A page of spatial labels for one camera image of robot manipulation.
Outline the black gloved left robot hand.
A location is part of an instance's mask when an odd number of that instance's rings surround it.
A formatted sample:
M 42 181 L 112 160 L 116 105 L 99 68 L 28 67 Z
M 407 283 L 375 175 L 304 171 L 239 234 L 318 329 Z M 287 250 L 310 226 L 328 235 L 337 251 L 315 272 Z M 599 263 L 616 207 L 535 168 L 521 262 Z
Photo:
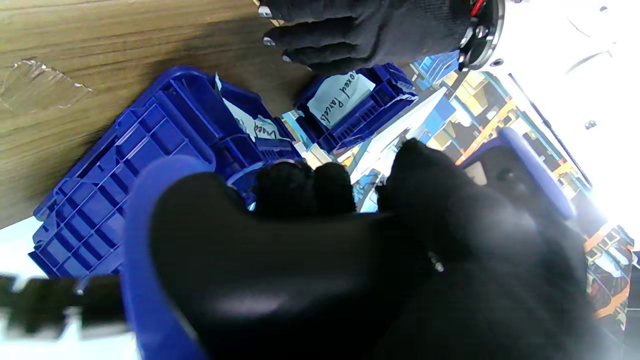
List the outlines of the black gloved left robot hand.
M 286 62 L 323 76 L 406 65 L 458 50 L 472 24 L 468 0 L 261 0 L 261 18 L 281 21 L 263 43 Z

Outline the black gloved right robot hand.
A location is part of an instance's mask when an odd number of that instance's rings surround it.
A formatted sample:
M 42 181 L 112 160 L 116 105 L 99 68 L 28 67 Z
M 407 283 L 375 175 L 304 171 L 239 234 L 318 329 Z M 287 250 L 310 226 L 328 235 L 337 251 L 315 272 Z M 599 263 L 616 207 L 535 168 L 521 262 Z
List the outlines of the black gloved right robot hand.
M 443 271 L 426 280 L 390 328 L 349 349 L 327 335 L 294 342 L 295 360 L 605 360 L 586 292 L 579 235 L 517 209 L 445 153 L 405 141 L 378 210 L 427 242 Z

